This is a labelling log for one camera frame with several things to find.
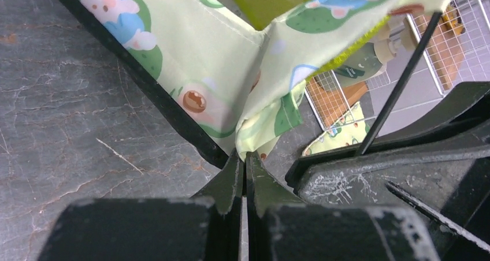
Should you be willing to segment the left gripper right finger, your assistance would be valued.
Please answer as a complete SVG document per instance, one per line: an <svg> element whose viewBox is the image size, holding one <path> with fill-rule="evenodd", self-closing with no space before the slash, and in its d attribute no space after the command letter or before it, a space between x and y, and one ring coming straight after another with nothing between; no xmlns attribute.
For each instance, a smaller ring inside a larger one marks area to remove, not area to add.
<svg viewBox="0 0 490 261"><path fill-rule="evenodd" d="M250 260L439 260L421 218L393 205L307 204L246 155Z"/></svg>

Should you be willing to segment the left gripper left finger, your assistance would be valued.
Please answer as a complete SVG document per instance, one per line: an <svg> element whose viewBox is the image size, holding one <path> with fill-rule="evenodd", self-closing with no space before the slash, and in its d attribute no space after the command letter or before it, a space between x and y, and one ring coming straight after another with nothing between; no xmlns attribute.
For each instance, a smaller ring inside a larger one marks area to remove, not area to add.
<svg viewBox="0 0 490 261"><path fill-rule="evenodd" d="M239 260L244 164L184 198L86 198L56 220L39 260Z"/></svg>

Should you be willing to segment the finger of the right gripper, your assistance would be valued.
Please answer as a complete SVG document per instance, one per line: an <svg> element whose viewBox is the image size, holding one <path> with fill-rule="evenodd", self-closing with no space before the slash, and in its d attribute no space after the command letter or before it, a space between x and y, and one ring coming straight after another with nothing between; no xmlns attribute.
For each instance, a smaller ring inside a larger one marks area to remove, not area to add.
<svg viewBox="0 0 490 261"><path fill-rule="evenodd" d="M314 204L418 201L489 241L489 83L460 83L420 119L357 149L301 157L286 182Z"/></svg>

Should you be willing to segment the green avocado pet tent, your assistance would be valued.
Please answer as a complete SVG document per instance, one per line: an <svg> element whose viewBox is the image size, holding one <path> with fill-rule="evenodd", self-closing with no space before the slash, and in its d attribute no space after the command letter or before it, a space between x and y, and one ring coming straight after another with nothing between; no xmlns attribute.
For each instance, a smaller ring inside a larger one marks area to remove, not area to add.
<svg viewBox="0 0 490 261"><path fill-rule="evenodd" d="M268 155L301 124L307 81L338 68L391 16L450 0L59 0L130 68L202 158Z"/></svg>

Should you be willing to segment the green glass jar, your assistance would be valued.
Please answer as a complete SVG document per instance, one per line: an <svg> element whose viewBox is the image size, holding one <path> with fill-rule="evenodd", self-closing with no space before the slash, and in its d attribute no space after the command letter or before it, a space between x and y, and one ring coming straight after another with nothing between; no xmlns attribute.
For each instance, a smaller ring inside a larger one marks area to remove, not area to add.
<svg viewBox="0 0 490 261"><path fill-rule="evenodd" d="M345 88L386 71L401 46L401 41L390 38L392 26L387 24L378 34L352 53L338 68L333 70L336 88Z"/></svg>

